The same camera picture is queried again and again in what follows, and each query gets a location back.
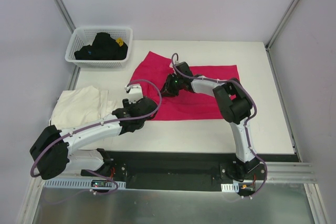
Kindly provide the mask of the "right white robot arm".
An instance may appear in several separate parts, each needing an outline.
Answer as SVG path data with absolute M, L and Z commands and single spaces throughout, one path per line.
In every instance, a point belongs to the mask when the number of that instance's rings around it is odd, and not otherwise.
M 255 173 L 260 164 L 250 133 L 249 121 L 256 115 L 256 105 L 238 79 L 215 80 L 193 75 L 188 64 L 173 66 L 161 89 L 163 97 L 176 97 L 181 90 L 214 97 L 223 119 L 231 126 L 236 147 L 236 162 L 226 169 L 226 176 L 243 182 Z

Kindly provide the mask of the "pink t shirt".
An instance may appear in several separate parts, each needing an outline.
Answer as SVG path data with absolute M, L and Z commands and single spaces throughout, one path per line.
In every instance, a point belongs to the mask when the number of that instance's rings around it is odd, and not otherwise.
M 212 79 L 239 79 L 236 65 L 191 66 L 190 70 L 193 74 L 201 74 Z M 171 60 L 150 51 L 135 69 L 131 80 L 145 79 L 161 89 L 170 73 L 173 73 Z M 154 120 L 183 121 L 214 120 L 221 118 L 222 116 L 214 97 L 182 90 L 177 97 L 163 98 Z

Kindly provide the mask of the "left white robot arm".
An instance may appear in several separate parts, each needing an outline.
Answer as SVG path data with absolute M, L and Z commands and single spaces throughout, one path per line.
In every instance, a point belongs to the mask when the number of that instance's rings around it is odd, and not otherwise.
M 103 150 L 82 148 L 104 138 L 141 129 L 153 119 L 160 104 L 150 98 L 135 103 L 123 100 L 123 107 L 94 122 L 59 130 L 50 125 L 41 132 L 29 152 L 34 160 L 31 177 L 49 180 L 68 170 L 91 170 L 99 176 L 110 173 L 111 164 Z

